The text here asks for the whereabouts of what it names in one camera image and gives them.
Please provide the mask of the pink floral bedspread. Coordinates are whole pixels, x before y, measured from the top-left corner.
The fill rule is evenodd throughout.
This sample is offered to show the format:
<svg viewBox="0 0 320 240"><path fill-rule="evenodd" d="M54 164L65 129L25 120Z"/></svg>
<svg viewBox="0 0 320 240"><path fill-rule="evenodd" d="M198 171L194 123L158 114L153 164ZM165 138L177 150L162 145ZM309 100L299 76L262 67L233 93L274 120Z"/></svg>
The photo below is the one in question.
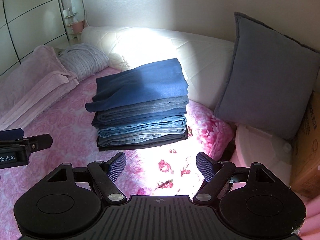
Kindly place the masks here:
<svg viewBox="0 0 320 240"><path fill-rule="evenodd" d="M24 129L26 137L51 135L53 144L33 153L27 166L1 170L1 239L20 238L13 212L16 200L61 163L85 167L116 154L115 150L98 150L97 131L91 124L94 115L85 109L96 93L96 79L92 76L81 81ZM126 196L193 196L200 189L203 176L196 167L196 155L204 152L220 159L234 132L210 109L194 101L187 105L186 119L186 140L125 151L125 170L116 185Z"/></svg>

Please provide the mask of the cardboard box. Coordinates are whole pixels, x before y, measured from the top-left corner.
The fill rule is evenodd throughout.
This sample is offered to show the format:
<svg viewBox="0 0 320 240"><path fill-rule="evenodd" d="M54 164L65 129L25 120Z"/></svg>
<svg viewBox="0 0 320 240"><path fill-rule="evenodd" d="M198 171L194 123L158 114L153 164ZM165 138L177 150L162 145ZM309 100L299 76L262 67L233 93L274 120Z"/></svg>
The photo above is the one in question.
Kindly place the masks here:
<svg viewBox="0 0 320 240"><path fill-rule="evenodd" d="M293 141L291 189L305 197L319 195L319 93L313 92Z"/></svg>

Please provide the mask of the oval mirror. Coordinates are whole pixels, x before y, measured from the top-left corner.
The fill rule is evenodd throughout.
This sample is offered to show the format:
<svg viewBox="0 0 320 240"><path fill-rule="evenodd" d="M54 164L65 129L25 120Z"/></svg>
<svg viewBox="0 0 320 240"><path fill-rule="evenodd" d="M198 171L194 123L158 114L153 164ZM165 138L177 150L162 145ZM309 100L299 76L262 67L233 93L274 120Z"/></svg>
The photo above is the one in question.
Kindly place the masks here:
<svg viewBox="0 0 320 240"><path fill-rule="evenodd" d="M73 22L81 22L85 20L85 9L83 0L71 0L71 10L73 14Z"/></svg>

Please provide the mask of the large grey cushion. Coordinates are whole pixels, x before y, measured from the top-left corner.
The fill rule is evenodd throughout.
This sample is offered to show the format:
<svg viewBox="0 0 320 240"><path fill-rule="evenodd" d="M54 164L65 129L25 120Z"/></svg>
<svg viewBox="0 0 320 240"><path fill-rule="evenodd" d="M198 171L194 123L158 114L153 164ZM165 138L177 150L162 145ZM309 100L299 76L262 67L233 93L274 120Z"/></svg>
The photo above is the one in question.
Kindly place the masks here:
<svg viewBox="0 0 320 240"><path fill-rule="evenodd" d="M319 71L319 51L235 12L231 72L216 117L295 136Z"/></svg>

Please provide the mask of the light blue folded jeans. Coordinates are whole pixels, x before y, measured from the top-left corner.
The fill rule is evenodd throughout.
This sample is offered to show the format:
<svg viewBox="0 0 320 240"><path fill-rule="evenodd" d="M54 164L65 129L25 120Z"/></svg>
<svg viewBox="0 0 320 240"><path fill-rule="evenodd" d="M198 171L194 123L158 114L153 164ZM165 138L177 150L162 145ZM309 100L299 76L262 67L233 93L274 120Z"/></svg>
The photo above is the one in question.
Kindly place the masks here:
<svg viewBox="0 0 320 240"><path fill-rule="evenodd" d="M187 130L185 120L176 122L166 121L143 124L140 127L126 128L122 131L113 131L110 135L103 135L103 131L98 133L97 145L106 147L108 145L128 145L140 142L146 142L151 139L157 139L165 135L182 135Z"/></svg>

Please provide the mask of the black folded garment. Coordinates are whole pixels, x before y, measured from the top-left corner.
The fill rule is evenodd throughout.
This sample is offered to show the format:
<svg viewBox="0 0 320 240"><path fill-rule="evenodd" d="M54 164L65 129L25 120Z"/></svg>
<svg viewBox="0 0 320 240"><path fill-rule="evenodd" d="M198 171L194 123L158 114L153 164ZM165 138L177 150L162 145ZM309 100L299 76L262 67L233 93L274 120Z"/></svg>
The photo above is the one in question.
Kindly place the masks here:
<svg viewBox="0 0 320 240"><path fill-rule="evenodd" d="M181 139L182 138L182 135L173 135L173 134L170 134L170 135L165 135L165 136L162 136L160 138L157 138L157 139L151 139L151 140L148 140L146 142L140 142L140 143L136 143L136 144L128 144L128 145L108 145L106 147L101 147L101 148L107 148L109 146L130 146L130 145L137 145L137 146L142 146L142 145L146 145L146 144L149 144L149 143L154 143L154 142L158 142L158 141L167 141L167 140L172 140L172 139Z"/></svg>

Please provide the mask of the navy blue garment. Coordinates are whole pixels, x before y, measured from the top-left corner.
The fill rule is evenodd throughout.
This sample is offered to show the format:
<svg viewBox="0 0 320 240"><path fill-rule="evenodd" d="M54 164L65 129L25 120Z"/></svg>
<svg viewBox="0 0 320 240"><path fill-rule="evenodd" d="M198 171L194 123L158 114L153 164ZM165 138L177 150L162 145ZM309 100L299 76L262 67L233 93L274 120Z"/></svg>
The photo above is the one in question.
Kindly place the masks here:
<svg viewBox="0 0 320 240"><path fill-rule="evenodd" d="M107 111L187 94L181 64L174 58L98 78L96 95L85 108L88 112Z"/></svg>

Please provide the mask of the folded light pink blanket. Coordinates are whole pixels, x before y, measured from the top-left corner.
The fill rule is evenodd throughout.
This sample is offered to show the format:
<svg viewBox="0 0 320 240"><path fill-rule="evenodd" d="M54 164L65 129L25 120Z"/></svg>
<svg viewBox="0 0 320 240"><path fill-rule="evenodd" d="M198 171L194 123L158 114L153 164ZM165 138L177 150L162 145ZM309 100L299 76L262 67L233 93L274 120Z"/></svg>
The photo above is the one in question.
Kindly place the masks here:
<svg viewBox="0 0 320 240"><path fill-rule="evenodd" d="M25 128L78 84L53 47L36 47L1 81L1 130Z"/></svg>

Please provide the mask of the white plastic container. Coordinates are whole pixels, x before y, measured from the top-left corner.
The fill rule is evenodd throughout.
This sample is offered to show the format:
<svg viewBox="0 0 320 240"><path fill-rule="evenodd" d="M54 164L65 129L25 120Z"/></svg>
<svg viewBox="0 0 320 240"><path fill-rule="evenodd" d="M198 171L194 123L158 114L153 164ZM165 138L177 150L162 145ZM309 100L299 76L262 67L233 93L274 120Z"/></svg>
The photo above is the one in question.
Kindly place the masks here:
<svg viewBox="0 0 320 240"><path fill-rule="evenodd" d="M262 163L283 183L290 184L292 146L283 138L251 126L239 124L231 162L238 167Z"/></svg>

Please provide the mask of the dark blue folded jeans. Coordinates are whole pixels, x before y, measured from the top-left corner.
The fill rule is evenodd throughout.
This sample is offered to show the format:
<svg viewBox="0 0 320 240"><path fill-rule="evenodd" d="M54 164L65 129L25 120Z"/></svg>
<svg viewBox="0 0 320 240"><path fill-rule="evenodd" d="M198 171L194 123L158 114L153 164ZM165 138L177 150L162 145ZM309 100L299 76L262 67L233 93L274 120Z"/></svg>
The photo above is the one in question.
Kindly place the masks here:
<svg viewBox="0 0 320 240"><path fill-rule="evenodd" d="M105 133L139 129L182 131L186 125L186 113L185 106L99 111L92 120L92 126Z"/></svg>

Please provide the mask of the grey striped pillow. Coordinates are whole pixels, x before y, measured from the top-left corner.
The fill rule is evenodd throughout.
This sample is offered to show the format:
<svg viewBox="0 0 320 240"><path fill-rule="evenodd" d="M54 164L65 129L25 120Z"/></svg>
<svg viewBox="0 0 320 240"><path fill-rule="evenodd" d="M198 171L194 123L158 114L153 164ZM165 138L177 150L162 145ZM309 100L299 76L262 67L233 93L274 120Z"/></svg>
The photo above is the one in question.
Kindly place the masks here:
<svg viewBox="0 0 320 240"><path fill-rule="evenodd" d="M63 50L59 56L64 67L82 81L110 64L108 56L91 44L80 43Z"/></svg>

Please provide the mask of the long white bolster pillow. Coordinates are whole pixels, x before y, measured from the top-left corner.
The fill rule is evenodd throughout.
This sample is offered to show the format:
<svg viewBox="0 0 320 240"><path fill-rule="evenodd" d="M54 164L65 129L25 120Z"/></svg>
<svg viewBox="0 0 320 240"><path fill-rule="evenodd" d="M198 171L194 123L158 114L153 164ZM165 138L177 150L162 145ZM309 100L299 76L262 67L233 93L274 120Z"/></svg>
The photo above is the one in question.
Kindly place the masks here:
<svg viewBox="0 0 320 240"><path fill-rule="evenodd" d="M86 27L81 40L103 51L110 66L126 71L177 58L189 99L215 109L231 72L233 42L180 31L139 27Z"/></svg>

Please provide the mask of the white wardrobe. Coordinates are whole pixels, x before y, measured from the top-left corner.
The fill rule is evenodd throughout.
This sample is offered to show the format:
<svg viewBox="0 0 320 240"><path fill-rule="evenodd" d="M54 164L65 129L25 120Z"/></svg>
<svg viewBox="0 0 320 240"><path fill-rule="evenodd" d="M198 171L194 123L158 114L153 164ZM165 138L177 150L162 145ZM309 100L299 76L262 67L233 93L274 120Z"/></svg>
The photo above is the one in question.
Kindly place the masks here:
<svg viewBox="0 0 320 240"><path fill-rule="evenodd" d="M68 41L59 0L1 0L1 77L37 46Z"/></svg>

